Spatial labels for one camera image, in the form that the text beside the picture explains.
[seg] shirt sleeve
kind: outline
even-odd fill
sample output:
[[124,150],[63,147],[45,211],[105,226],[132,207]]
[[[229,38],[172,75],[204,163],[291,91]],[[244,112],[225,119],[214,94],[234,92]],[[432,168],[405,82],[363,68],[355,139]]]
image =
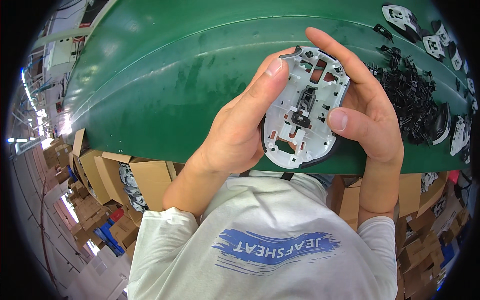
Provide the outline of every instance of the shirt sleeve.
[[144,213],[130,270],[129,299],[141,298],[140,291],[156,283],[197,229],[195,217],[175,207]]
[[360,225],[357,233],[396,278],[395,223],[393,220],[387,216],[373,217]]

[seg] green work table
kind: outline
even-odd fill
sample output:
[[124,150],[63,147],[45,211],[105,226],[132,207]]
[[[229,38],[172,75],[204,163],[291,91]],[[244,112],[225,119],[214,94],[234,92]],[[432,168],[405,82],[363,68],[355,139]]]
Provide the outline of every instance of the green work table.
[[[422,28],[441,19],[429,1],[402,1]],[[309,46],[305,29],[324,30],[365,62],[386,67],[379,48],[412,55],[419,73],[431,71],[437,103],[466,114],[466,75],[429,56],[388,25],[382,1],[119,0],[93,31],[69,82],[64,108],[73,130],[86,128],[94,149],[184,163],[202,144],[219,109],[240,94],[271,53]],[[382,24],[394,44],[372,28]],[[456,78],[461,81],[456,91]],[[450,156],[449,140],[436,146],[405,143],[402,173],[465,168]],[[362,174],[366,155],[344,140],[333,157],[295,172]],[[285,171],[265,156],[254,168]]]

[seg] white mouse shell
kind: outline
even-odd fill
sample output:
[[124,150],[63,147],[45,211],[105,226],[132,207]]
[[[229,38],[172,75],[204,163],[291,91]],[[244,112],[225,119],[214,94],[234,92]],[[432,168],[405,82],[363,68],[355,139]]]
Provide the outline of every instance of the white mouse shell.
[[[288,63],[289,79],[262,121],[262,144],[266,156],[276,165],[307,168],[326,160],[334,147],[337,137],[326,117],[342,105],[350,78],[335,57],[319,48],[297,47],[295,53],[280,58]],[[323,67],[316,82],[313,71]],[[295,145],[294,153],[280,150],[276,145],[282,142],[279,139]]]

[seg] forearm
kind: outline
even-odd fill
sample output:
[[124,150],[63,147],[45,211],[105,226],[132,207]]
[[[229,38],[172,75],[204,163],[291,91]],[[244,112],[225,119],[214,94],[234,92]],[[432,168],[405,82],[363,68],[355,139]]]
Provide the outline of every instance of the forearm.
[[229,175],[209,171],[202,162],[200,151],[196,151],[165,191],[163,208],[176,207],[199,217]]
[[402,163],[403,147],[389,162],[367,158],[360,188],[359,224],[373,216],[393,218],[393,209],[398,201]]

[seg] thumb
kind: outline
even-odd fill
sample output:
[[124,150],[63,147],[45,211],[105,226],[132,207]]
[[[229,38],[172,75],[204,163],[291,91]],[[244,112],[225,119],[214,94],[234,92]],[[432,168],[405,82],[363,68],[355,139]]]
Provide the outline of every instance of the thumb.
[[288,63],[280,58],[273,60],[267,70],[243,95],[231,111],[232,121],[251,124],[256,128],[268,108],[287,85]]
[[338,135],[361,144],[368,155],[369,150],[378,148],[385,143],[380,123],[370,119],[367,115],[349,108],[335,108],[328,113],[327,124]]

